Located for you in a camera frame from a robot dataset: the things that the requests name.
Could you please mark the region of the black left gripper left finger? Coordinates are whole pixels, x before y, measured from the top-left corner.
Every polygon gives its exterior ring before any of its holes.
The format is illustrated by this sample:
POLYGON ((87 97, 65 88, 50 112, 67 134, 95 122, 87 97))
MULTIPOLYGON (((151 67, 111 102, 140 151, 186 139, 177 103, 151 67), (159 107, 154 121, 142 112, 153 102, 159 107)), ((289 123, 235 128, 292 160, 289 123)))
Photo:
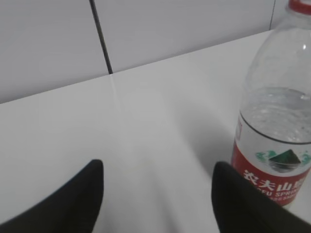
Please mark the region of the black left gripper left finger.
POLYGON ((104 165, 90 161, 66 184, 0 225, 2 233, 91 233, 104 196, 104 165))

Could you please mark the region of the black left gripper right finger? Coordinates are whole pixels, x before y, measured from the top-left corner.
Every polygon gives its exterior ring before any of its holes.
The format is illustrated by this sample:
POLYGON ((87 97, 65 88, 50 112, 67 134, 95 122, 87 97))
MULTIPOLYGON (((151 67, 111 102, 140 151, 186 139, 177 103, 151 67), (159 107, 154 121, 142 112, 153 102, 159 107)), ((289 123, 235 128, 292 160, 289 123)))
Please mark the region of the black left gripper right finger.
POLYGON ((222 233, 309 233, 311 226, 260 193, 230 164, 217 162, 212 207, 222 233))

